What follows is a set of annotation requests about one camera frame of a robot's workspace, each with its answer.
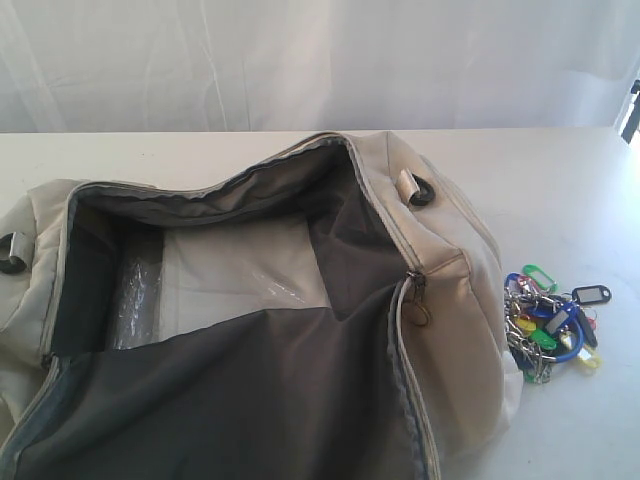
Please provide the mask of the cream fabric duffel bag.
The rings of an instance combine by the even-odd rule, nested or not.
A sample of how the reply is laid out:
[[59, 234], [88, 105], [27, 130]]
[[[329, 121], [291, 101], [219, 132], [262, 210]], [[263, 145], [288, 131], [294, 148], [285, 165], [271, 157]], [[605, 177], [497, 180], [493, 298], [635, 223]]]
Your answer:
[[522, 390], [494, 239], [390, 132], [1, 218], [5, 479], [437, 479]]

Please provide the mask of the colourful key tag bunch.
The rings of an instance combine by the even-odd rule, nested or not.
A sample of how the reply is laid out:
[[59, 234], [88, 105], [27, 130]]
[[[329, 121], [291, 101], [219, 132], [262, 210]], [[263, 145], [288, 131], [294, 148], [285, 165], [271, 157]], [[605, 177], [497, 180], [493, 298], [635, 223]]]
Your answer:
[[508, 274], [505, 333], [524, 381], [545, 384], [555, 367], [567, 363], [587, 373], [598, 370], [597, 315], [588, 311], [611, 299], [610, 289], [600, 284], [562, 292], [558, 282], [534, 264]]

